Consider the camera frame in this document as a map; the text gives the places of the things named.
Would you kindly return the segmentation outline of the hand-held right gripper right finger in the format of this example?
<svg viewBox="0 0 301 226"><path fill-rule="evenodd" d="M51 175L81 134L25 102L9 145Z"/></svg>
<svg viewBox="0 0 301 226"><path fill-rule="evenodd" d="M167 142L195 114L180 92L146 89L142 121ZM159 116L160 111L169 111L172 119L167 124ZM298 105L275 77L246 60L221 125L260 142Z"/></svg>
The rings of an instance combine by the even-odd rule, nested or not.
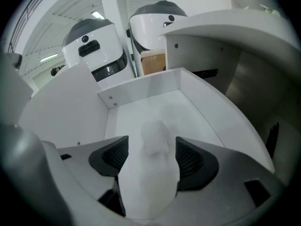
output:
<svg viewBox="0 0 301 226"><path fill-rule="evenodd" d="M175 141L180 181L153 225L255 225L285 189L242 152L189 138Z"/></svg>

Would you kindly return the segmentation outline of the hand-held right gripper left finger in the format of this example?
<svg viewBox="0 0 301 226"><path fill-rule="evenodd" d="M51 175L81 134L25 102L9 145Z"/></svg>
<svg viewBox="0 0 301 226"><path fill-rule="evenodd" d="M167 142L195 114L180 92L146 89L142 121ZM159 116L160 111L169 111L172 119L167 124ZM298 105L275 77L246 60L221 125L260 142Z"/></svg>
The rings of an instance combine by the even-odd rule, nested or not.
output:
<svg viewBox="0 0 301 226"><path fill-rule="evenodd" d="M128 157L128 136L66 148L43 143L58 153L71 175L96 200L113 188Z"/></svg>

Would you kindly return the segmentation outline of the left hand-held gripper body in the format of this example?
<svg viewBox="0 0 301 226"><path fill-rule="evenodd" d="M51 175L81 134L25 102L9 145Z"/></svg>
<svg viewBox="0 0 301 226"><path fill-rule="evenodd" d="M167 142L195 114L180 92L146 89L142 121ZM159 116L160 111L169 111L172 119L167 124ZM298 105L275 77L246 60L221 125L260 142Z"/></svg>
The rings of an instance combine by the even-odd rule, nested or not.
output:
<svg viewBox="0 0 301 226"><path fill-rule="evenodd" d="M17 124L33 90L19 75L22 55L0 53L0 123Z"/></svg>

